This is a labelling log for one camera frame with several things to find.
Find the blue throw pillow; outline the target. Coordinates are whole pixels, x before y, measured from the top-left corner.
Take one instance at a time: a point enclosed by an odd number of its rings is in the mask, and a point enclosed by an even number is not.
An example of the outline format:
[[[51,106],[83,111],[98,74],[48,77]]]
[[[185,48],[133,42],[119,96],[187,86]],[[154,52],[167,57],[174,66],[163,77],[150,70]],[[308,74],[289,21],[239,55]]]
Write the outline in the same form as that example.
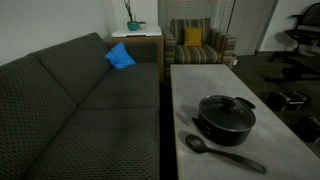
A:
[[[126,48],[122,42],[115,45],[104,58],[115,69],[123,69],[128,66],[134,65],[135,61],[128,54]]]

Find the grey top coffee table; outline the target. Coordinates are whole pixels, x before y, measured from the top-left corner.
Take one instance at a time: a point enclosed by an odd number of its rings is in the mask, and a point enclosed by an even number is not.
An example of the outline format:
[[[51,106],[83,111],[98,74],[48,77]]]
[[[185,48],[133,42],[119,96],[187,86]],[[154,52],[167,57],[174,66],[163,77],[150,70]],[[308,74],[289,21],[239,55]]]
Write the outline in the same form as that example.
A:
[[[320,180],[320,159],[225,65],[173,65],[178,180]]]

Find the window blinds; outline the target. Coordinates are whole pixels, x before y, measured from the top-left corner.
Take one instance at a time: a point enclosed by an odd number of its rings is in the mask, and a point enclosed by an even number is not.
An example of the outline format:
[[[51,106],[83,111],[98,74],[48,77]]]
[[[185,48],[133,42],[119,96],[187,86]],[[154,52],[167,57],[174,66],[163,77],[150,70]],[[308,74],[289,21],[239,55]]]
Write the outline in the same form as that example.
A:
[[[210,27],[237,38],[235,54],[254,55],[278,0],[158,0],[159,25],[172,19],[209,18]]]

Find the black case on floor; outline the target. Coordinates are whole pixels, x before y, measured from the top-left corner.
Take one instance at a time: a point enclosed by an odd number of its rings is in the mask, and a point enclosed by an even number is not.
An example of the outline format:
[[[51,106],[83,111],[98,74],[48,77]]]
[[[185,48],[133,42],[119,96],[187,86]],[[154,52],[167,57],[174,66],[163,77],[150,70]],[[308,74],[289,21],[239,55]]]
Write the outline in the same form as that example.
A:
[[[301,91],[271,92],[267,98],[267,106],[274,111],[302,111],[310,102],[312,98]]]

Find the yellow cushion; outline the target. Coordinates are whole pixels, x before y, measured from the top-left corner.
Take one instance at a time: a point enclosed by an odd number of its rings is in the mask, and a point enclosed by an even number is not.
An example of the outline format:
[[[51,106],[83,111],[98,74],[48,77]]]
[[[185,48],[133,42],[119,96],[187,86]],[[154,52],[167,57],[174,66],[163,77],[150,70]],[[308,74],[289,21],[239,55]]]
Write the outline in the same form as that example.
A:
[[[202,28],[184,28],[184,45],[187,47],[202,45]]]

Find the glass pot lid black knob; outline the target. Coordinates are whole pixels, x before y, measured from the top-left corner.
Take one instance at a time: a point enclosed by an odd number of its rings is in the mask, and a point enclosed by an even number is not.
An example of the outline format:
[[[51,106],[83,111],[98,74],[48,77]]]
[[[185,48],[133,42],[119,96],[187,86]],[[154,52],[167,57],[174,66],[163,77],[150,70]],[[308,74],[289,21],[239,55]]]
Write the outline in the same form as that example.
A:
[[[256,123],[253,110],[256,106],[241,97],[212,95],[199,102],[200,117],[217,128],[243,132]]]

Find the black office chair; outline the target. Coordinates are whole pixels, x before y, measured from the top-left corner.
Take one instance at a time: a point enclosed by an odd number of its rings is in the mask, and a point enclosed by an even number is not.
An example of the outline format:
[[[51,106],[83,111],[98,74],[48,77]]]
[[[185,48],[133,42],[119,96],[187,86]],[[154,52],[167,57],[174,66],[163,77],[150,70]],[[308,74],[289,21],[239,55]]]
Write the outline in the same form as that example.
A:
[[[300,56],[300,45],[311,45],[313,41],[320,40],[320,3],[309,6],[302,14],[292,15],[296,18],[293,29],[284,30],[290,38],[294,39],[298,45],[293,51],[277,51],[272,54],[270,61],[284,59],[289,56]]]

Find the dark grey fabric sofa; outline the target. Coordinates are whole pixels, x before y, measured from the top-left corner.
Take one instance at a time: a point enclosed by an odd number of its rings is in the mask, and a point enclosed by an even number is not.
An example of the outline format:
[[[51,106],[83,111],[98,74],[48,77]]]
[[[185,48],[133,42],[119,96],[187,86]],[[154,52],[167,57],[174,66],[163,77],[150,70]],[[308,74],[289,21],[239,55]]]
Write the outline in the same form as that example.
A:
[[[159,180],[157,48],[91,33],[0,66],[0,180]]]

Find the wooden side table white top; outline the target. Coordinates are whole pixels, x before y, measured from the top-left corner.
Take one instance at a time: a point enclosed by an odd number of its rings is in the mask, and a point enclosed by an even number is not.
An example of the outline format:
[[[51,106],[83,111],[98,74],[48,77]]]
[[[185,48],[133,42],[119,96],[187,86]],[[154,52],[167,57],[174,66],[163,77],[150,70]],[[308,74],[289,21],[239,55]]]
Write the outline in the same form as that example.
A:
[[[155,43],[157,47],[160,82],[164,82],[164,36],[160,26],[146,27],[145,29],[137,31],[116,30],[111,34],[111,42]]]

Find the black plastic spoon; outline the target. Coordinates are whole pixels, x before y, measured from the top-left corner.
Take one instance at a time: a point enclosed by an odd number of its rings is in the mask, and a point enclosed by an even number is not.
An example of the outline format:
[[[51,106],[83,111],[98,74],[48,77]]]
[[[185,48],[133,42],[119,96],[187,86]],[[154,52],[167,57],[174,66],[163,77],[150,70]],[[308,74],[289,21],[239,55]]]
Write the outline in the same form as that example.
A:
[[[227,153],[227,152],[223,152],[223,151],[219,151],[219,150],[215,150],[212,148],[209,148],[205,142],[198,136],[196,135],[187,135],[185,137],[185,143],[187,144],[187,146],[195,151],[196,153],[213,153],[213,154],[217,154],[220,156],[223,156],[225,158],[229,158],[237,163],[243,164],[259,173],[263,173],[266,174],[267,173],[267,168],[253,160],[250,160],[248,158],[242,157],[240,155],[236,155],[236,154],[231,154],[231,153]]]

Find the teal plant pot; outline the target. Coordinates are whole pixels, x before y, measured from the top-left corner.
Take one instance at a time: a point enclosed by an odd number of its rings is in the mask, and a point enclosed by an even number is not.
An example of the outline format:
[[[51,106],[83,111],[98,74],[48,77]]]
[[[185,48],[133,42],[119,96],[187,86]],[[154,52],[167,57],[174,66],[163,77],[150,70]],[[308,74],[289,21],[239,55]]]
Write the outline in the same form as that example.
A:
[[[127,27],[130,31],[137,31],[139,29],[139,23],[137,21],[128,21]]]

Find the black case at right edge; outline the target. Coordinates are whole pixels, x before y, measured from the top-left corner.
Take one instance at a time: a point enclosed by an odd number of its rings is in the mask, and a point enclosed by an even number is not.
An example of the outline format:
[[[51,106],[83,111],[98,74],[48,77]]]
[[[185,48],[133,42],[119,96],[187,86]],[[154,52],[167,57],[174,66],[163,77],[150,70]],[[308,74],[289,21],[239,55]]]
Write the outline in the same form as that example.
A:
[[[300,118],[294,126],[294,131],[307,143],[320,142],[320,120],[317,117]]]

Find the black cooking pot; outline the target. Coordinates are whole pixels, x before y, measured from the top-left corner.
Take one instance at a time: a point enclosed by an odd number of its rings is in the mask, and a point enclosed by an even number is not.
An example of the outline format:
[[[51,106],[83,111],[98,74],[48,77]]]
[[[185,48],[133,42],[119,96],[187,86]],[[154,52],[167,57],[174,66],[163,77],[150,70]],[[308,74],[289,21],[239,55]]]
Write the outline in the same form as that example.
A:
[[[253,128],[252,127],[250,130],[243,132],[234,132],[217,128],[200,117],[199,109],[198,117],[193,117],[192,120],[195,126],[204,134],[205,137],[217,144],[224,146],[235,146],[243,143]]]

